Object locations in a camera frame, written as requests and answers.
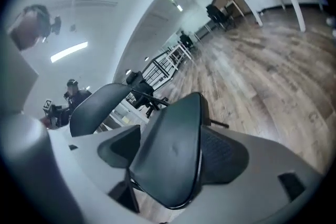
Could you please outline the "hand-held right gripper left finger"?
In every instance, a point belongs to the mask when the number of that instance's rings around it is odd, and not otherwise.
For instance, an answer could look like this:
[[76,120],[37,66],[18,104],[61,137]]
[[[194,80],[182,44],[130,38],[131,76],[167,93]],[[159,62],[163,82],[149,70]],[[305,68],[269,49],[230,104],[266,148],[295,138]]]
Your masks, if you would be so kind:
[[62,135],[23,114],[1,118],[1,158],[19,190],[51,223],[141,223],[84,173]]

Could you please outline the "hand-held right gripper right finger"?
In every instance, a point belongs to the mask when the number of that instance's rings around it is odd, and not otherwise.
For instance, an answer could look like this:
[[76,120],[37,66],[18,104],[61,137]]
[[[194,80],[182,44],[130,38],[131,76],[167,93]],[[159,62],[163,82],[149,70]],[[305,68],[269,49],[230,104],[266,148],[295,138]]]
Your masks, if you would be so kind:
[[201,133],[232,147],[225,166],[247,165],[228,184],[203,186],[184,211],[184,223],[289,223],[322,180],[311,165],[275,141],[207,126]]

